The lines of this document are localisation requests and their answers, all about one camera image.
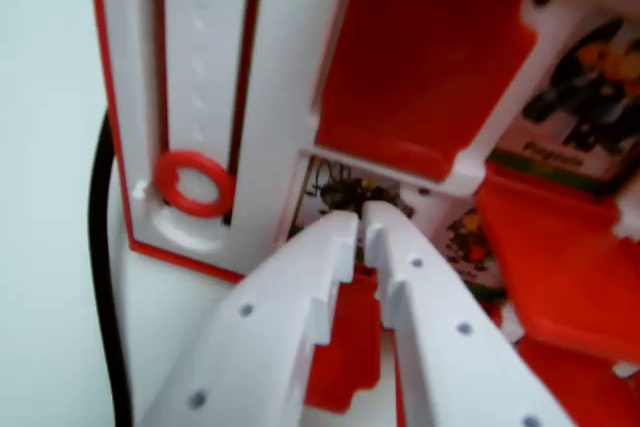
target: playmobil label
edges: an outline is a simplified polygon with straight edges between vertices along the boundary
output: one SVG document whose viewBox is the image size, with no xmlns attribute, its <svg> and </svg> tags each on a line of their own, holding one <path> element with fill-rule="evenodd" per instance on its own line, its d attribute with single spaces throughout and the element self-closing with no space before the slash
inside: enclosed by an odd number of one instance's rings
<svg viewBox="0 0 640 427">
<path fill-rule="evenodd" d="M 610 193 L 640 158 L 640 28 L 600 14 L 573 42 L 490 158 Z"/>
</svg>

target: red panel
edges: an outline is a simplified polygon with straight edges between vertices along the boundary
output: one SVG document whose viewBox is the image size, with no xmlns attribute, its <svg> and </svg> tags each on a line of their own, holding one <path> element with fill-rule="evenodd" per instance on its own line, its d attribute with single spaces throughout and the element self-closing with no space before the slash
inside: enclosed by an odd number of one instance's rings
<svg viewBox="0 0 640 427">
<path fill-rule="evenodd" d="M 341 284 L 331 343 L 316 347 L 306 404 L 344 413 L 360 389 L 380 380 L 380 304 L 374 271 L 358 268 Z"/>
<path fill-rule="evenodd" d="M 611 363 L 523 337 L 518 351 L 582 427 L 640 425 L 640 398 Z"/>
<path fill-rule="evenodd" d="M 640 246 L 611 234 L 612 202 L 540 190 L 489 172 L 477 205 L 529 335 L 640 362 Z"/>
<path fill-rule="evenodd" d="M 320 145 L 443 179 L 533 47 L 522 0 L 350 0 Z"/>
</svg>

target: red plastic piece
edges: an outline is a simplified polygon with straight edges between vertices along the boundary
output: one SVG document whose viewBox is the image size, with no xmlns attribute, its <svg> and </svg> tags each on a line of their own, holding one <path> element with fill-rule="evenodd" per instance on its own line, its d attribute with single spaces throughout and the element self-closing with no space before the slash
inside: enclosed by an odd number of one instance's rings
<svg viewBox="0 0 640 427">
<path fill-rule="evenodd" d="M 477 205 L 529 335 L 640 362 L 640 246 L 612 235 L 613 202 L 573 199 L 490 171 Z"/>
<path fill-rule="evenodd" d="M 357 267 L 351 284 L 341 284 L 331 343 L 317 346 L 306 404 L 342 414 L 354 394 L 380 380 L 380 304 L 375 271 Z"/>
<path fill-rule="evenodd" d="M 518 351 L 582 427 L 640 425 L 640 397 L 631 380 L 618 378 L 611 363 L 523 337 Z"/>
<path fill-rule="evenodd" d="M 350 0 L 316 143 L 444 179 L 535 44 L 521 3 Z"/>
<path fill-rule="evenodd" d="M 178 169 L 195 169 L 209 177 L 218 188 L 213 202 L 198 202 L 178 190 Z M 153 172 L 153 182 L 162 196 L 175 208 L 198 217 L 219 217 L 233 206 L 234 181 L 216 161 L 200 152 L 177 150 L 166 152 Z"/>
</svg>

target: black wire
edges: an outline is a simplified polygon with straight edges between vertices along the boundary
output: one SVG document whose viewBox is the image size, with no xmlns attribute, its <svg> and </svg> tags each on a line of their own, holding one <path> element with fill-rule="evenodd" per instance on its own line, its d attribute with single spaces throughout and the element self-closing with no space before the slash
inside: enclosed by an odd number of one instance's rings
<svg viewBox="0 0 640 427">
<path fill-rule="evenodd" d="M 109 181 L 114 157 L 109 116 L 105 114 L 93 161 L 93 172 L 91 173 L 88 218 L 89 251 L 91 254 L 91 273 L 98 322 L 100 323 L 102 346 L 111 384 L 115 425 L 116 427 L 132 427 L 133 406 L 131 390 L 129 388 L 129 377 L 124 360 L 120 329 L 118 328 L 107 234 Z"/>
</svg>

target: red ring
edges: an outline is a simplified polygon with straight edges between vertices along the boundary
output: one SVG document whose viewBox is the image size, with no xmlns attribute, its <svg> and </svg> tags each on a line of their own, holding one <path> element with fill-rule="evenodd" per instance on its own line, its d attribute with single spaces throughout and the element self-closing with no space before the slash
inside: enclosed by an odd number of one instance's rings
<svg viewBox="0 0 640 427">
<path fill-rule="evenodd" d="M 190 199 L 178 190 L 178 169 L 195 169 L 209 177 L 218 188 L 218 198 L 203 203 Z M 200 152 L 176 150 L 160 157 L 153 172 L 153 181 L 162 196 L 172 206 L 197 217 L 220 217 L 233 206 L 234 179 L 216 161 Z"/>
</svg>

